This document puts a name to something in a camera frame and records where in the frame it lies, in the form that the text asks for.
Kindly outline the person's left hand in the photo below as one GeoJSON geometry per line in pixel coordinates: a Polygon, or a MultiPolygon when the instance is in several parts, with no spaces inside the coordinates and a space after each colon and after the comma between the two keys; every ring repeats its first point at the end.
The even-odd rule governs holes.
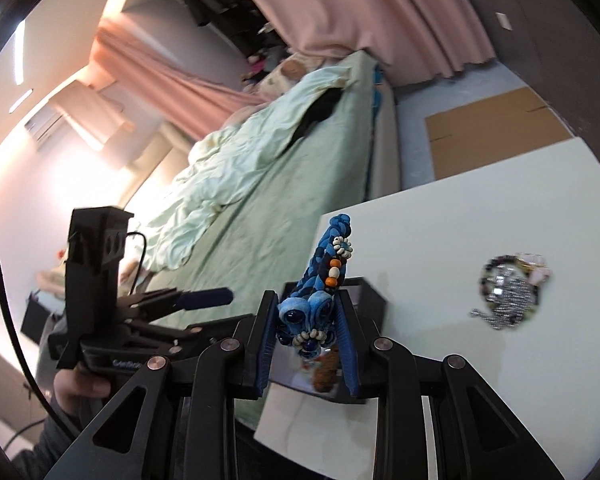
{"type": "Polygon", "coordinates": [[[110,382],[87,373],[82,368],[58,370],[54,377],[54,397],[61,411],[69,416],[79,414],[83,399],[105,399],[110,382]]]}

